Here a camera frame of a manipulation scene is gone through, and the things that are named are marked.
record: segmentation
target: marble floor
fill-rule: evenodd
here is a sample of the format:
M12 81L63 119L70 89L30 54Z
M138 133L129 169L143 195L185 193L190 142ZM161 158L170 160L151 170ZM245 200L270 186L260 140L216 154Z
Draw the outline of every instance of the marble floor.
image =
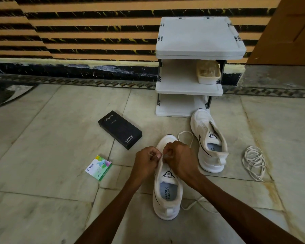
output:
M0 244L75 242L121 190L138 150L190 130L189 118L156 116L156 101L153 90L40 85L0 107ZM97 123L111 110L142 130L129 151ZM305 242L305 99L224 95L211 114L230 155L223 172L206 176ZM265 155L265 182L241 164L250 145ZM96 155L113 163L101 182L84 171ZM159 219L152 191L153 177L135 193L113 243L243 243L199 205ZM184 185L184 205L199 196Z

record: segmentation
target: hand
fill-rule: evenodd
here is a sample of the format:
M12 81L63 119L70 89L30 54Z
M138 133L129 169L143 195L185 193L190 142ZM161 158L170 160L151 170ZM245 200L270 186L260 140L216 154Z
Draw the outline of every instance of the hand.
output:
M191 184L192 179L201 175L198 160L188 145L180 141L167 143L163 154L167 154L163 157L164 162L187 184Z
M162 153L153 146L138 151L129 180L140 186L154 172L161 157Z

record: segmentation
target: white shoe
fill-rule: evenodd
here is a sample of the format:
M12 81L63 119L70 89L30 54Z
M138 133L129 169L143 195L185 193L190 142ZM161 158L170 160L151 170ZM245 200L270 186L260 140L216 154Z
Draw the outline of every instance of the white shoe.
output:
M163 137L156 148L163 152L169 142L176 141L176 137L168 134ZM158 217L163 220L172 220L179 213L183 195L183 186L180 179L174 174L168 164L160 158L155 169L155 186L152 195L152 205Z
M191 117L191 129L200 144L200 166L208 172L221 172L226 164L228 148L210 113L204 109L196 110Z

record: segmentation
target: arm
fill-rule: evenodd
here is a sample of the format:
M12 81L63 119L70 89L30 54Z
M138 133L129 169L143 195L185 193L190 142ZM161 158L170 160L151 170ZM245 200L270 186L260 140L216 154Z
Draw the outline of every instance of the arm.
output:
M164 160L191 188L208 200L246 243L302 244L253 208L224 192L199 172L192 150L175 141L163 150Z
M122 190L91 223L75 244L101 244L113 241L130 200L142 182L154 172L161 156L160 151L152 146L136 153L130 178Z

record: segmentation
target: shoelace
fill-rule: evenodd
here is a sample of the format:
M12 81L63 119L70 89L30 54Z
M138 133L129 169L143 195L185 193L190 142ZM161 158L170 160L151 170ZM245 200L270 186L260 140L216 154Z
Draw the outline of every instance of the shoelace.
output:
M189 134L192 135L192 140L191 140L191 143L190 143L190 145L189 145L189 147L191 148L192 143L193 143L193 140L194 140L194 135L193 135L193 133L191 133L190 131L183 131L183 132L180 132L179 135L177 136L177 138L178 138L178 140L179 140L180 142L181 142L181 140L180 140L179 136L180 136L181 134L183 134L183 133L189 133ZM196 203L199 203L199 205L201 205L201 207L202 207L203 209L207 210L208 212L211 212L211 213L219 213L218 211L211 211L211 210L207 209L206 207L204 207L203 204L200 202L200 201L202 201L203 199L204 199L204 197L201 196L200 198L198 198L198 199L196 199L194 202L192 202L187 208L184 208L183 205L182 205L182 202L181 202L181 208L182 208L183 210L189 210L189 209L191 209L192 206L194 206Z
M244 153L244 158L242 158L242 164L254 180L264 182L262 178L265 173L266 164L262 151L259 148L254 146L248 147ZM260 172L258 174L253 172L253 168L260 169Z

